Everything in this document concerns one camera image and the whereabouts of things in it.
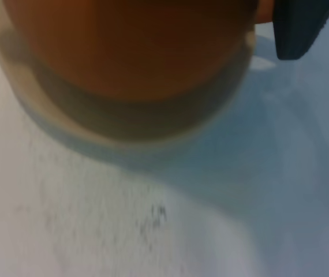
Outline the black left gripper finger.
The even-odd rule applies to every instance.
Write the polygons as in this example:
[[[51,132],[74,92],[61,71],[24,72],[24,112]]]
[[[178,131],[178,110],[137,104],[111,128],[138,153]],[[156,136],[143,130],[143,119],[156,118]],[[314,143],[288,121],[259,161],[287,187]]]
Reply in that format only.
[[[329,19],[329,0],[277,0],[272,23],[278,59],[304,56]]]

